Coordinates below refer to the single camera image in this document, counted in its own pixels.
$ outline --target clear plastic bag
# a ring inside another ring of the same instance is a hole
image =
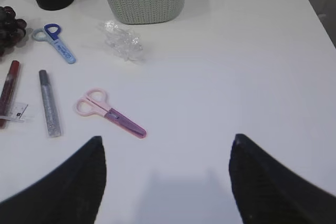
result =
[[[106,35],[105,43],[114,49],[116,55],[125,61],[143,61],[143,49],[139,35],[131,29],[121,29],[110,20],[99,24]]]

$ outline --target scissor handle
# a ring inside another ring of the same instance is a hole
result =
[[[101,93],[102,94],[101,100],[98,101],[94,97],[92,97],[93,93]],[[104,89],[100,89],[100,88],[90,89],[88,92],[85,93],[85,96],[89,99],[96,101],[97,103],[107,101],[107,92]]]
[[[43,28],[39,28],[33,31],[32,37],[36,41],[46,41],[51,43],[52,38],[46,33],[46,31]]]
[[[52,27],[57,28],[57,30],[54,31],[53,33],[49,30],[49,28],[52,28]],[[47,25],[44,26],[44,30],[49,34],[49,36],[53,40],[56,40],[56,39],[58,39],[58,35],[62,31],[62,28],[59,25],[57,25],[57,24],[47,24]]]
[[[91,109],[89,111],[83,111],[81,109],[81,105],[83,103],[86,103],[87,105],[89,105],[91,107]],[[87,100],[86,98],[81,98],[76,102],[76,104],[74,106],[74,111],[81,116],[100,115],[100,116],[104,117],[107,113],[107,111],[98,107],[97,105],[95,105],[93,102]]]

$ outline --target blue scissors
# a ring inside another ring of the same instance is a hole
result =
[[[51,32],[49,28],[55,27],[57,30]],[[58,35],[62,31],[61,27],[57,24],[47,24],[44,28],[39,28],[33,31],[33,39],[36,41],[46,41],[51,44],[62,57],[69,64],[74,64],[76,62],[75,57],[72,55],[70,50],[64,45]],[[37,36],[38,33],[44,33],[44,36]]]

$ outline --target scissor blade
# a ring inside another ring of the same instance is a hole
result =
[[[67,63],[74,64],[76,62],[75,57],[60,39],[54,40],[52,45],[59,52],[59,54],[62,55]]]
[[[138,138],[145,138],[147,135],[147,132],[142,127],[138,126],[114,109],[111,109],[105,115],[105,118]]]

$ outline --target grape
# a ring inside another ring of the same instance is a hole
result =
[[[10,6],[0,6],[0,57],[6,48],[14,47],[26,36],[27,23],[15,19],[16,13]]]
[[[10,6],[5,6],[4,10],[13,10],[13,8],[11,8]]]
[[[13,44],[17,44],[18,42],[20,42],[20,40],[22,40],[22,36],[17,32],[12,32],[9,34],[9,40],[13,43]]]
[[[0,22],[2,22],[3,20],[5,20],[7,17],[7,14],[4,10],[0,9]]]
[[[14,20],[8,19],[4,22],[4,26],[9,30],[13,30],[16,28],[16,22]]]
[[[21,29],[25,29],[27,27],[27,23],[21,18],[16,20],[16,24],[18,28],[21,28]]]
[[[15,16],[16,16],[16,13],[15,13],[14,10],[10,10],[10,9],[8,9],[8,10],[6,10],[5,12],[6,12],[6,14],[7,14],[7,18],[14,19]]]
[[[0,39],[5,39],[7,37],[7,31],[0,29]]]

